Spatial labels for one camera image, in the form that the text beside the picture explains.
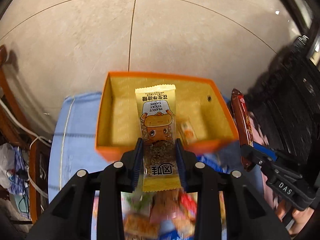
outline brown snack package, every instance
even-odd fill
[[[252,130],[247,107],[244,102],[244,96],[235,88],[232,90],[231,94],[231,105],[236,119],[240,145],[248,144],[253,147]],[[249,171],[252,169],[253,166],[249,160],[241,157],[241,161],[245,170]]]
[[[124,232],[145,237],[148,239],[157,239],[160,224],[151,224],[149,218],[137,214],[129,214],[124,221]]]
[[[178,204],[179,189],[158,191],[154,196],[155,204],[151,210],[150,222],[160,223],[176,217],[184,217]]]
[[[181,187],[175,158],[175,85],[135,90],[144,142],[143,191]]]

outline wooden chair leg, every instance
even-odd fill
[[[39,147],[38,144],[41,143],[36,141],[30,150],[29,155],[29,174],[31,179],[39,185],[39,177],[40,177],[40,152],[37,150]],[[30,215],[32,223],[34,224],[39,216],[41,215],[41,197],[40,193],[36,191],[36,189],[29,184],[29,195],[30,195]]]
[[[4,45],[0,46],[0,67],[7,60],[7,50]]]

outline yellow candy wrapper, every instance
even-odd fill
[[[144,142],[143,191],[181,187],[174,143],[176,138],[175,85],[135,90]]]

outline red snack wrapper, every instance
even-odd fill
[[[192,196],[182,192],[179,198],[180,206],[185,210],[186,216],[194,221],[197,216],[197,203],[193,200]]]

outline cartoon cow illustration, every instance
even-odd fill
[[[149,141],[146,144],[151,144],[161,140],[172,140],[168,136],[169,125],[172,123],[173,113],[170,110],[166,110],[166,114],[158,112],[154,115],[148,115],[144,113],[141,119],[144,121],[144,125],[147,127]]]

